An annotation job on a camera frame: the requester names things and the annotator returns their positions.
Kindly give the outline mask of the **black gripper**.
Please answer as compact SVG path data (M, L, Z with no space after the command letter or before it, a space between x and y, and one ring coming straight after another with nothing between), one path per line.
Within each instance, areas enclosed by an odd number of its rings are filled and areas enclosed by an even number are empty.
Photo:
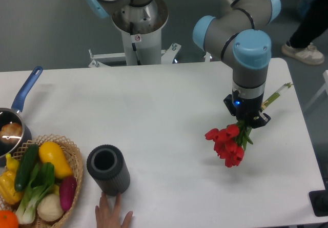
M261 112L264 88L233 88L224 100L230 114L238 121L250 122L251 128L264 127L271 117Z

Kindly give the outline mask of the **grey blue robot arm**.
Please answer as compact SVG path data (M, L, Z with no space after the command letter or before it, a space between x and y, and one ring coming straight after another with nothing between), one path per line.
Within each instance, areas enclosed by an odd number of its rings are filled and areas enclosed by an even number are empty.
M233 70L232 93L224 103L247 127L265 126L261 106L271 60L271 40L261 28L280 12L280 0L227 0L232 10L221 18L202 17L194 43ZM161 30L168 20L163 0L86 0L100 18L110 16L121 32L126 63L161 63Z

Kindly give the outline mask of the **bare human hand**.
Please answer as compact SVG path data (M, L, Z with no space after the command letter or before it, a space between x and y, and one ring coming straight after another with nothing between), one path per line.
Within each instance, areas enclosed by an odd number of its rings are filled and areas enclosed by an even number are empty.
M121 211L121 193L118 193L115 199L113 208L108 204L107 196L104 192L101 193L99 199L99 205L95 207L95 218L97 228L114 228L123 227L129 228L131 226L131 221L133 217L133 212L129 211L123 222L120 222L119 215Z

